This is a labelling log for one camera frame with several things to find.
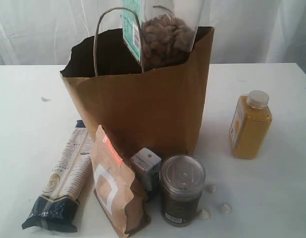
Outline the brown paper bag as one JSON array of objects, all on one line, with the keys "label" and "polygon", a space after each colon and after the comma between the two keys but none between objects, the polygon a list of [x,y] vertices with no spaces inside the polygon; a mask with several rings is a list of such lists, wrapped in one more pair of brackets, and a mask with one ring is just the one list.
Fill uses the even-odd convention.
[{"label": "brown paper bag", "polygon": [[102,126],[126,158],[144,147],[163,158],[192,155],[202,123],[214,32],[213,27],[200,26],[185,60],[146,72],[125,45],[120,28],[74,46],[61,77],[91,136]]}]

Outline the dark can with pull lid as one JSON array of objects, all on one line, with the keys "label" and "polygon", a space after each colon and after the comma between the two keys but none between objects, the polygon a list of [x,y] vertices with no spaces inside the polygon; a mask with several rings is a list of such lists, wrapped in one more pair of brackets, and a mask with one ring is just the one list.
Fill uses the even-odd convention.
[{"label": "dark can with pull lid", "polygon": [[185,227],[197,215],[206,172],[204,166],[189,155],[174,155],[160,168],[161,215],[171,225]]}]

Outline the clear jar yellow lid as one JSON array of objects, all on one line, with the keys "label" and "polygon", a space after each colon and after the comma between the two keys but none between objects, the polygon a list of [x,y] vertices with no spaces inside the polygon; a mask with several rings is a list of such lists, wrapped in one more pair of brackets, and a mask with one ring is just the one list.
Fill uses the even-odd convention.
[{"label": "clear jar yellow lid", "polygon": [[123,40],[145,71],[179,64],[191,52],[203,0],[122,1]]}]

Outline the white crumb piece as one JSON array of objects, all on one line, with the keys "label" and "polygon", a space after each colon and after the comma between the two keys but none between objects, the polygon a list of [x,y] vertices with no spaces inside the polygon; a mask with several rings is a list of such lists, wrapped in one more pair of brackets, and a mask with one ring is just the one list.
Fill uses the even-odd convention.
[{"label": "white crumb piece", "polygon": [[220,205],[220,212],[221,212],[221,214],[229,214],[229,213],[231,213],[231,211],[232,211],[232,208],[231,208],[231,206],[229,204],[222,203]]},{"label": "white crumb piece", "polygon": [[208,212],[207,209],[202,208],[198,212],[198,217],[202,220],[206,220],[206,219],[210,218],[210,213]]}]

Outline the small grey carton box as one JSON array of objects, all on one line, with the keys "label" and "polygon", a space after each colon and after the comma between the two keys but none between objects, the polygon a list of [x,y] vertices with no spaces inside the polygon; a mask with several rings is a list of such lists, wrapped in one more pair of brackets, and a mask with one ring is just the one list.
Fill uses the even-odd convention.
[{"label": "small grey carton box", "polygon": [[137,179],[144,186],[148,199],[151,200],[159,192],[161,158],[150,149],[144,147],[131,158],[131,166]]}]

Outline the brown kraft pouch orange label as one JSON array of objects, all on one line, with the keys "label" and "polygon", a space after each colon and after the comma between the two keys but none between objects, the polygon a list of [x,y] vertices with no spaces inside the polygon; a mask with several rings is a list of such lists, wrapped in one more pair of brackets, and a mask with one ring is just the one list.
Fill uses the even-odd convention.
[{"label": "brown kraft pouch orange label", "polygon": [[145,212],[147,193],[101,126],[96,131],[91,161],[95,196],[117,235],[127,238],[144,228],[150,221]]}]

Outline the orange juice bottle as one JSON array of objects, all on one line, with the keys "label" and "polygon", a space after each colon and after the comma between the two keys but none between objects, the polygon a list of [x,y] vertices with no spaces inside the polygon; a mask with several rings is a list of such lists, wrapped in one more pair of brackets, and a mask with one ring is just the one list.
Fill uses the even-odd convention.
[{"label": "orange juice bottle", "polygon": [[272,122],[269,95],[253,90],[238,99],[229,136],[232,154],[239,159],[254,159]]}]

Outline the long pasta package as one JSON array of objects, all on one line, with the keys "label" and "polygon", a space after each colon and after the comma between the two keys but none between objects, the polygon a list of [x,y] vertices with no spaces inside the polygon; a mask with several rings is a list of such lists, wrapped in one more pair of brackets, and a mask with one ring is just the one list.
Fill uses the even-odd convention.
[{"label": "long pasta package", "polygon": [[80,204],[79,196],[92,170],[92,148],[88,129],[78,120],[48,183],[21,225],[23,229],[40,227],[63,233],[77,232],[73,220]]}]

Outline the white backdrop curtain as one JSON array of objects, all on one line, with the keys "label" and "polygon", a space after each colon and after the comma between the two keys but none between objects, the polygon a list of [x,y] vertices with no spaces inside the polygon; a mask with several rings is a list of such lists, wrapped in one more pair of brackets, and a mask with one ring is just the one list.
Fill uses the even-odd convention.
[{"label": "white backdrop curtain", "polygon": [[[120,0],[0,0],[0,65],[66,64]],[[294,62],[306,72],[306,0],[207,0],[212,63]]]}]

